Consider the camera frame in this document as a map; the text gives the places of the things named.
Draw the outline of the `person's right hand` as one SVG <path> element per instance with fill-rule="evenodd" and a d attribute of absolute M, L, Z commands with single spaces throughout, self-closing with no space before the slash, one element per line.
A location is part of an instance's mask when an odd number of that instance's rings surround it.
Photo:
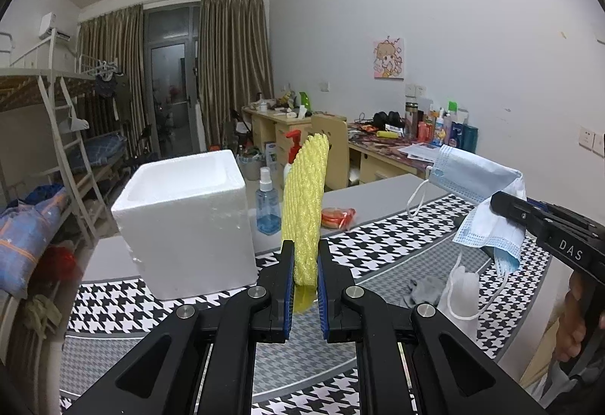
<path fill-rule="evenodd" d="M 582 340 L 586 337 L 586 323 L 580 308 L 580 300 L 584 290 L 585 280 L 582 274 L 573 272 L 556 335 L 554 357 L 559 362 L 574 359 L 582 349 Z"/>

